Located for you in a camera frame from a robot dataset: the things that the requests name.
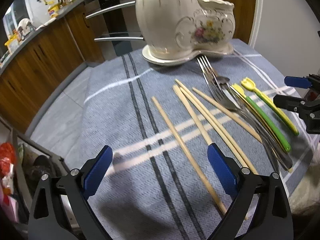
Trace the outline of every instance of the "window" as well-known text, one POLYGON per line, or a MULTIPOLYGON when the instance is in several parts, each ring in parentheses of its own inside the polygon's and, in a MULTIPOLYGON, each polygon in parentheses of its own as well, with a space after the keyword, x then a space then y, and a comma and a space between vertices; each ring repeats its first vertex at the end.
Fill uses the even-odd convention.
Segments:
POLYGON ((7 36, 12 35, 13 30, 18 28, 19 22, 29 18, 24 0, 14 0, 3 17, 4 29, 7 36))

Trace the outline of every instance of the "blue towel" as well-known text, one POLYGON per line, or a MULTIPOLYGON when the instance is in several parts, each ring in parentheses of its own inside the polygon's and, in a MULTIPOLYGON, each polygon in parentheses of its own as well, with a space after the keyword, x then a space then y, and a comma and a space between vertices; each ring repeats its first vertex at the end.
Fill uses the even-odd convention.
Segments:
MULTIPOLYGON (((233 40, 232 45, 234 54, 209 58, 220 75, 228 76, 231 83, 249 77, 271 98, 276 89, 299 96, 285 86, 284 76, 255 50, 240 40, 233 40)), ((224 205, 228 208, 232 202, 210 166, 206 142, 172 90, 175 78, 189 89, 196 87, 210 95, 196 60, 159 68, 145 61, 141 50, 137 50, 91 71, 79 155, 68 156, 66 161, 70 168, 81 168, 104 145, 113 149, 113 164, 95 196, 89 198, 89 204, 115 240, 206 239, 221 221, 210 194, 154 107, 152 96, 156 96, 176 126, 224 205)), ((292 146, 293 173, 280 168, 290 195, 309 166, 319 136, 306 134, 297 114, 285 111, 299 129, 300 135, 294 136, 257 96, 248 91, 246 94, 261 105, 292 146)), ((258 173, 269 175, 273 170, 263 146, 210 103, 199 99, 222 122, 258 173)), ((221 151, 234 158, 207 121, 201 120, 221 151)), ((251 217, 256 201, 252 201, 251 217)), ((250 220, 244 221, 239 234, 246 231, 249 223, 250 220)))

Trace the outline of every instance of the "black clamp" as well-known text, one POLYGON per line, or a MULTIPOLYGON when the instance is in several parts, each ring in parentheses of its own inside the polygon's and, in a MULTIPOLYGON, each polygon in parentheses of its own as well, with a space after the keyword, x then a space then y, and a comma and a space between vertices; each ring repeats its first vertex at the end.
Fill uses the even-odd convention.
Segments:
MULTIPOLYGON (((320 92, 320 76, 310 74, 309 77, 290 77, 284 78, 287 86, 312 89, 320 92)), ((320 99, 306 101, 303 98, 296 98, 284 95, 275 95, 273 103, 282 109, 296 112, 306 124, 307 133, 320 133, 320 99)))
MULTIPOLYGON (((208 240, 292 240, 293 227, 289 202, 278 173, 270 176, 253 174, 240 168, 213 143, 208 160, 225 192, 233 202, 208 240), (248 231, 236 237, 254 194, 259 201, 248 231)), ((67 195, 76 221, 87 240, 112 240, 100 224, 90 205, 112 162, 112 150, 105 146, 95 159, 58 178, 43 175, 32 202, 28 225, 29 240, 78 240, 65 214, 60 195, 67 195)))

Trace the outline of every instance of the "kitchen counter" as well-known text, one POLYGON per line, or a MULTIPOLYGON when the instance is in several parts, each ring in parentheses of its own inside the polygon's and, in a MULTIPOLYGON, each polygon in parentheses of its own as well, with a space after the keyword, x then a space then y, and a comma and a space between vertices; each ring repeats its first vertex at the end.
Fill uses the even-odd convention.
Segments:
POLYGON ((29 136, 52 102, 87 66, 105 61, 84 1, 30 33, 0 69, 0 115, 29 136))
MULTIPOLYGON (((59 16, 57 17, 57 20, 62 19, 63 17, 65 17, 65 15, 67 15, 70 11, 72 11, 74 8, 76 8, 78 5, 80 5, 81 3, 83 3, 86 0, 75 0, 73 3, 71 3, 70 5, 68 5, 65 10, 59 14, 59 16)), ((15 56, 30 42, 32 41, 39 33, 41 33, 44 29, 50 27, 51 24, 49 24, 48 26, 44 27, 44 28, 40 28, 32 33, 30 33, 26 39, 20 43, 20 46, 11 54, 8 56, 8 59, 6 59, 6 61, 3 63, 3 65, 1 66, 0 69, 0 75, 4 72, 4 70, 6 69, 6 67, 10 64, 10 62, 15 58, 15 56)))

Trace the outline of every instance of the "saucer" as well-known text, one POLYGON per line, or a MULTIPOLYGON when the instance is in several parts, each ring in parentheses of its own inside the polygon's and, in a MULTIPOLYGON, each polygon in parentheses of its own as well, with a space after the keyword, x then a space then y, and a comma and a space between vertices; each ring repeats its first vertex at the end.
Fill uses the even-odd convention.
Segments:
POLYGON ((150 63, 159 66, 176 66, 181 65, 187 61, 194 59, 199 54, 210 56, 210 57, 222 57, 225 55, 229 55, 233 52, 233 47, 230 43, 227 43, 225 47, 220 50, 204 50, 204 49, 195 49, 189 55, 177 59, 160 59, 151 55, 150 48, 146 45, 142 49, 142 55, 144 59, 150 63))

